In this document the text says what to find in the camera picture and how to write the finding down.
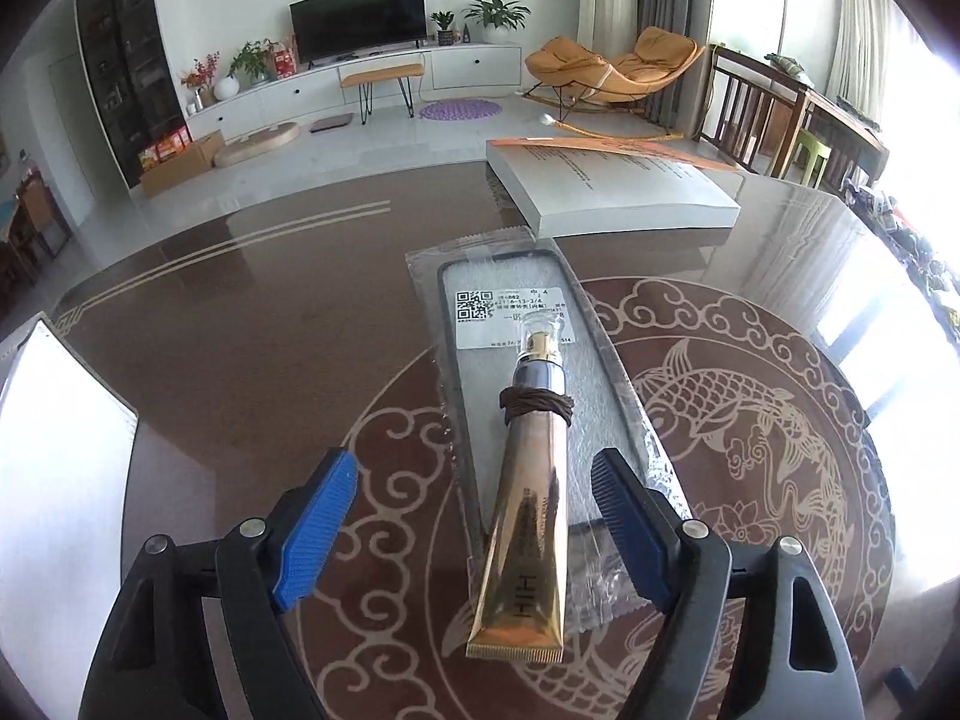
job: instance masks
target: television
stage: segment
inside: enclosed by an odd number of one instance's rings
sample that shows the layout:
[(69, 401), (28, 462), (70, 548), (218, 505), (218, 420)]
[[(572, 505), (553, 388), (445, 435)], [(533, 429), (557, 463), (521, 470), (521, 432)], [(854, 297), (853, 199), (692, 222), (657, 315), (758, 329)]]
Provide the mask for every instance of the television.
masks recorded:
[(426, 37), (424, 0), (303, 0), (290, 18), (301, 62)]

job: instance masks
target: white plant pot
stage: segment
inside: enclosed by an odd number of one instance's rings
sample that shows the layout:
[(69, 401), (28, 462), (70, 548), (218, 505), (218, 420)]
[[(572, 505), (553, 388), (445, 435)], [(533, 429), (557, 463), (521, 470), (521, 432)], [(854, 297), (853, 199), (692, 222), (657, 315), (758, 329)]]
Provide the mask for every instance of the white plant pot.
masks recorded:
[(229, 100), (240, 91), (240, 81), (233, 76), (224, 76), (213, 85), (213, 94), (218, 100)]
[(493, 26), (489, 23), (483, 28), (484, 43), (496, 43), (502, 46), (504, 43), (510, 43), (512, 36), (514, 36), (514, 30), (508, 26)]

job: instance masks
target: white tv cabinet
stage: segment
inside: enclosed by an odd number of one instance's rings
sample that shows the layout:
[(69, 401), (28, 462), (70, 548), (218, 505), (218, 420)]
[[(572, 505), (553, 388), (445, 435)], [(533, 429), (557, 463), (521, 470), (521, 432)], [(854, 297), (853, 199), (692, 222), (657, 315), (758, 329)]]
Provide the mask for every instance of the white tv cabinet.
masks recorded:
[[(216, 103), (186, 119), (194, 140), (215, 130), (227, 141), (280, 122), (310, 124), (322, 116), (359, 111), (357, 88), (341, 89), (340, 79), (354, 73), (421, 63), (424, 76), (411, 79), (414, 101), (429, 103), (457, 97), (505, 97), (520, 88), (520, 46), (468, 43), (391, 50), (333, 62), (289, 79), (272, 81)], [(402, 105), (395, 81), (374, 84), (376, 109)]]

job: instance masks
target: green stool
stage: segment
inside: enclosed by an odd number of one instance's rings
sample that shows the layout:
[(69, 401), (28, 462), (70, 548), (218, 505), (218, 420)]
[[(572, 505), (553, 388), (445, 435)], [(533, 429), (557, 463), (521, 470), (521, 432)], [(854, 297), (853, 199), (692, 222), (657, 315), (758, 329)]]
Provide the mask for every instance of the green stool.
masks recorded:
[(817, 157), (822, 157), (823, 162), (820, 162), (820, 167), (817, 170), (817, 179), (813, 182), (813, 188), (816, 189), (820, 186), (820, 179), (824, 177), (824, 170), (827, 170), (827, 161), (830, 158), (830, 147), (826, 143), (821, 143), (818, 141), (809, 131), (805, 129), (800, 129), (797, 133), (797, 151), (793, 156), (793, 159), (790, 160), (790, 164), (800, 156), (800, 148), (805, 148), (809, 156), (806, 158), (806, 170), (803, 171), (803, 178), (800, 180), (800, 184), (808, 187), (810, 186), (810, 178), (813, 177), (813, 169), (817, 166)]

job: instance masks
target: dark display cabinet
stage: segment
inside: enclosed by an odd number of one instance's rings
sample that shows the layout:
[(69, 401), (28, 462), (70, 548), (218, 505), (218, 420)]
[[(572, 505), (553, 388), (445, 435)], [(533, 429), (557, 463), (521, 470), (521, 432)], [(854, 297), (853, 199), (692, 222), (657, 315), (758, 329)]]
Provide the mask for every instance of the dark display cabinet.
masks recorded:
[(184, 126), (154, 0), (77, 0), (77, 25), (94, 103), (134, 187), (141, 151)]

